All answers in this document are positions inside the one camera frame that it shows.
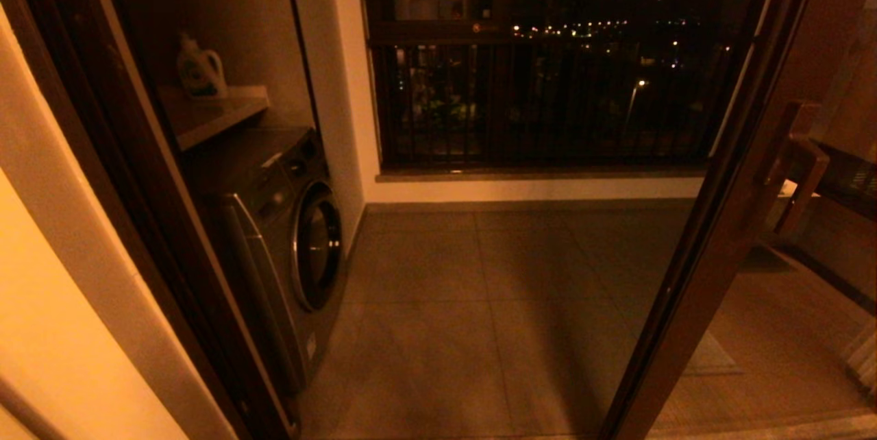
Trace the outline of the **brown framed sliding glass door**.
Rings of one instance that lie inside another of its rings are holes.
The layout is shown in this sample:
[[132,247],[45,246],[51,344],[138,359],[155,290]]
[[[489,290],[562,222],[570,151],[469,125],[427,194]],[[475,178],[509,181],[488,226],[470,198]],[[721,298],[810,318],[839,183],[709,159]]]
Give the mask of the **brown framed sliding glass door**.
[[789,101],[819,103],[867,0],[762,0],[726,125],[598,440],[644,440],[762,232],[762,184]]

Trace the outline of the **stone window sill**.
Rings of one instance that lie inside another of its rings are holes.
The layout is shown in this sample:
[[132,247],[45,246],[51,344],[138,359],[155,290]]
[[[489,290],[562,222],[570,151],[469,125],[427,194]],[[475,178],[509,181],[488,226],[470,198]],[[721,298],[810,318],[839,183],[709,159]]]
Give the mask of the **stone window sill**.
[[501,182],[544,180],[640,180],[694,178],[706,175],[705,163],[682,165],[623,165],[592,167],[491,167],[470,169],[387,169],[375,175],[377,184]]

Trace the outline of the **grey front-load washing machine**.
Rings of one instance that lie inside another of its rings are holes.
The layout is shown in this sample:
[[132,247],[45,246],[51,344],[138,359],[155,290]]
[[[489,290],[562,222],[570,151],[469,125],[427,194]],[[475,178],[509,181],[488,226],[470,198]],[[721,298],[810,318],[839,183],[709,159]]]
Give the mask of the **grey front-load washing machine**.
[[319,372],[347,286],[341,209],[319,132],[239,129],[182,159],[217,256],[250,299],[270,371],[300,393]]

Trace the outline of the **white detergent jug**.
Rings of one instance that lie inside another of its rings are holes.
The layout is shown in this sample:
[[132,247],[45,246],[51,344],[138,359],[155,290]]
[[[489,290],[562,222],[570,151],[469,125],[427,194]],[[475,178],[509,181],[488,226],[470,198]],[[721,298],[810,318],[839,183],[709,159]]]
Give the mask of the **white detergent jug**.
[[176,68],[182,88],[189,99],[227,99],[228,86],[223,63],[216,51],[201,49],[185,32],[179,34],[180,50]]

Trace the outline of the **wooden wall shelf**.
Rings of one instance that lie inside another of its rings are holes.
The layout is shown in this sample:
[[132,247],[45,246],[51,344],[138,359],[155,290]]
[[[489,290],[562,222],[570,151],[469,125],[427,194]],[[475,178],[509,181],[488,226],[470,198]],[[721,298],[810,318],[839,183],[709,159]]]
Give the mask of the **wooden wall shelf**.
[[160,85],[158,97],[182,151],[266,111],[270,106],[264,85],[231,86],[226,99],[207,100],[189,99],[181,89]]

